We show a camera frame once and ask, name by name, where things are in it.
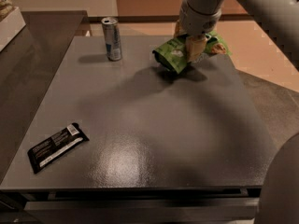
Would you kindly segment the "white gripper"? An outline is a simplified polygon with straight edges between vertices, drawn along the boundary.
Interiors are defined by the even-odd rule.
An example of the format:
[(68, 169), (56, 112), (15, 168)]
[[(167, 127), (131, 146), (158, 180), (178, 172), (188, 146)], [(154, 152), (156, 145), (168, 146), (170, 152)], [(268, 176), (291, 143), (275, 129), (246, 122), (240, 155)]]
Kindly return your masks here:
[(174, 37), (190, 35), (186, 38), (187, 62), (194, 62), (205, 50), (207, 38), (204, 34), (211, 32), (221, 17), (218, 9), (212, 14), (203, 14), (194, 10), (183, 0), (176, 21)]

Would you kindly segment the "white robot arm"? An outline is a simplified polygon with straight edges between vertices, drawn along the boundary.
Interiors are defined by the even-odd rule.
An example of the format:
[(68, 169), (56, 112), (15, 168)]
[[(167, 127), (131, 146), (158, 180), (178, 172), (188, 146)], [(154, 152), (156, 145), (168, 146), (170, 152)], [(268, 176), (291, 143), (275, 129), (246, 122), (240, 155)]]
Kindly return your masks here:
[[(215, 27), (224, 0), (183, 0), (179, 21), (189, 35)], [(293, 66), (299, 65), (299, 5), (296, 0), (237, 0)], [(299, 224), (299, 133), (279, 149), (261, 190), (254, 224)]]

